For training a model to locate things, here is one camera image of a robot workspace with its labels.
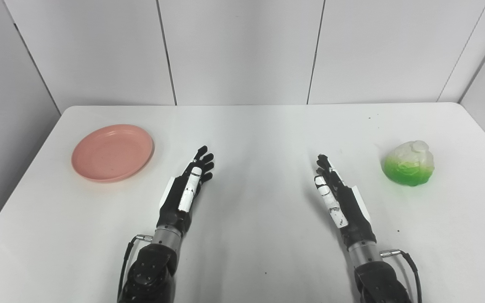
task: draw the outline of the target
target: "robotic hand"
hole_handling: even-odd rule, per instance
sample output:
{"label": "robotic hand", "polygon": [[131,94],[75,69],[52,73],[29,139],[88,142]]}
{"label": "robotic hand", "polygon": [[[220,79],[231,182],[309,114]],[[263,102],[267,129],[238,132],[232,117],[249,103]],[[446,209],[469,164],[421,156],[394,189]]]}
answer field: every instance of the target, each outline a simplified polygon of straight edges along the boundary
{"label": "robotic hand", "polygon": [[327,156],[317,159],[315,185],[329,210],[354,265],[354,276],[361,303],[411,303],[404,286],[397,280],[394,268],[385,257],[402,255],[415,274],[418,303],[422,302],[418,271],[408,253],[401,250],[377,251],[370,216],[358,188],[349,188]]}
{"label": "robotic hand", "polygon": [[[121,268],[118,303],[173,302],[173,275],[177,270],[181,240],[190,228],[192,201],[200,193],[202,184],[212,178],[209,171],[214,167],[214,156],[206,153],[207,146],[203,146],[183,174],[170,179],[162,197],[154,236],[138,234],[128,244]],[[140,249],[123,287],[127,261],[136,240],[150,244]]]}

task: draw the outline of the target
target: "pink plate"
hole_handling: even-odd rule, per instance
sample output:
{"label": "pink plate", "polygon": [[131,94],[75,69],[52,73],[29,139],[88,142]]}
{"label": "pink plate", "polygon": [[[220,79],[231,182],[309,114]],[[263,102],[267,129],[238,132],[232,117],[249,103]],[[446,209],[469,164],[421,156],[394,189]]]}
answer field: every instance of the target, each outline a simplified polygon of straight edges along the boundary
{"label": "pink plate", "polygon": [[72,167],[89,180],[115,182],[139,171],[154,148],[151,136],[143,128],[110,125],[88,134],[77,144],[72,153]]}

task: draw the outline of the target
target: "white table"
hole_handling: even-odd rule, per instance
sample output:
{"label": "white table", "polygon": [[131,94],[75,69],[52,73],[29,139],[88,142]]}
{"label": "white table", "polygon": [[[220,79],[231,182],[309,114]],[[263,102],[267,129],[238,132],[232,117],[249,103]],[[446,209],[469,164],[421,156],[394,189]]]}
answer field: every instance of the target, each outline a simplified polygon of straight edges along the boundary
{"label": "white table", "polygon": [[[150,132],[152,160],[122,182],[79,177],[73,148],[115,123]],[[415,188],[379,163],[409,140],[435,155]],[[0,213],[0,303],[114,302],[127,242],[152,234],[169,177],[203,144],[216,168],[183,241],[177,303],[358,302],[314,188],[318,153],[359,186],[378,247],[414,257],[425,302],[485,302],[485,133],[461,106],[428,103],[72,107]],[[387,261],[415,295],[408,266]]]}

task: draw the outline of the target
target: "black cable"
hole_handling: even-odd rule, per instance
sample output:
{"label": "black cable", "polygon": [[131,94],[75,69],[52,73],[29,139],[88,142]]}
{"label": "black cable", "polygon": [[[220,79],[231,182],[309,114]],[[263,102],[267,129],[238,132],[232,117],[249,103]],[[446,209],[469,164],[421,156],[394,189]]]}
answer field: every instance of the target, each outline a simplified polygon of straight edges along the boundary
{"label": "black cable", "polygon": [[125,251],[125,256],[123,257],[123,267],[121,267],[121,276],[119,276],[119,287],[117,288],[117,299],[121,296],[121,291],[123,290],[123,280],[125,279],[125,271],[127,269],[128,257],[131,255],[134,242],[136,242],[137,237],[132,238],[132,240],[127,245],[127,251]]}
{"label": "black cable", "polygon": [[420,277],[418,276],[418,269],[416,268],[416,265],[413,259],[410,257],[408,253],[402,250],[400,250],[400,252],[402,253],[402,257],[404,257],[404,259],[409,264],[411,270],[413,271],[414,281],[416,283],[416,299],[418,303],[422,303],[422,286],[420,286]]}

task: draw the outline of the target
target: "silver cylinder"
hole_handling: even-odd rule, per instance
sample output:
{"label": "silver cylinder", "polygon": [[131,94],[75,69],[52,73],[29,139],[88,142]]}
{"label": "silver cylinder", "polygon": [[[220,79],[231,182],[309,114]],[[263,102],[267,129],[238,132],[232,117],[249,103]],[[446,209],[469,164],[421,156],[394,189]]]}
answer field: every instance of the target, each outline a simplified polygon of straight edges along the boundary
{"label": "silver cylinder", "polygon": [[173,226],[159,226],[152,236],[151,243],[167,246],[179,255],[179,250],[181,249],[181,233]]}
{"label": "silver cylinder", "polygon": [[349,257],[355,268],[362,264],[373,261],[382,261],[381,255],[377,250],[376,243],[373,241],[360,241],[349,246]]}

